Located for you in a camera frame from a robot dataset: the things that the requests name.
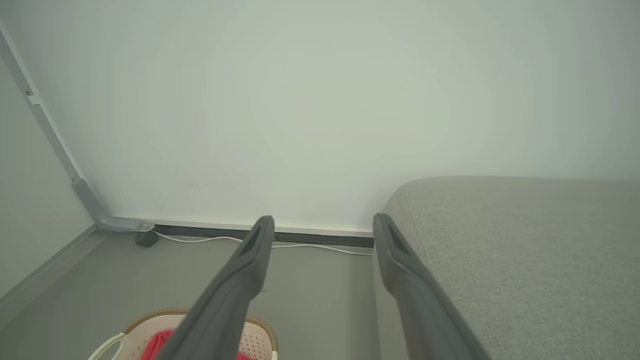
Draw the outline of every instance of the white wall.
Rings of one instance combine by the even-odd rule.
[[[637,1],[5,0],[114,215],[369,229],[425,176],[640,179]]]
[[[0,297],[92,224],[0,58]]]

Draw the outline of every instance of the white cable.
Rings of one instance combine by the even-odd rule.
[[[154,231],[154,233],[156,233],[158,236],[162,236],[165,239],[177,241],[179,243],[203,243],[203,242],[212,241],[212,240],[234,240],[234,241],[242,242],[241,239],[234,238],[233,236],[216,236],[214,238],[207,238],[207,239],[200,239],[200,240],[180,240],[180,239],[172,238],[171,236],[168,236],[168,235],[165,235],[165,234],[161,234],[161,233],[159,233],[157,231]],[[342,252],[342,253],[351,254],[351,255],[365,255],[365,256],[372,256],[373,255],[373,254],[367,254],[367,253],[364,253],[364,252],[352,252],[352,251],[346,251],[346,250],[338,249],[338,248],[335,248],[335,247],[329,247],[329,246],[324,246],[324,245],[316,245],[316,244],[274,245],[271,248],[272,249],[283,249],[283,248],[286,248],[286,247],[319,247],[320,249],[333,250],[333,251]]]

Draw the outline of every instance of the black baseboard strip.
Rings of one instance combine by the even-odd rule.
[[[248,233],[244,230],[207,229],[203,227],[156,225],[154,230],[168,236],[194,236],[213,238],[215,236],[233,236],[242,239]],[[353,236],[326,236],[309,234],[276,233],[276,241],[283,243],[303,243],[316,245],[343,245],[373,248],[372,238],[356,238]]]

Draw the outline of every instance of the black caster wheel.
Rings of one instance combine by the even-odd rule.
[[[152,247],[157,242],[158,242],[158,235],[156,235],[152,231],[149,231],[148,233],[137,233],[136,234],[136,245],[137,246]]]

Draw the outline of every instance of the basket handle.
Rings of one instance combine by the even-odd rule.
[[[116,351],[116,354],[111,358],[111,360],[115,360],[118,357],[118,355],[120,355],[122,348],[124,348],[125,337],[126,337],[126,334],[124,332],[121,332],[120,334],[117,334],[116,336],[113,336],[112,338],[108,339],[102,345],[100,345],[100,347],[95,349],[95,351],[93,352],[93,354],[91,354],[88,360],[100,359],[100,356],[102,356],[110,347],[112,347],[113,344],[120,343],[120,348],[118,349],[118,351]]]

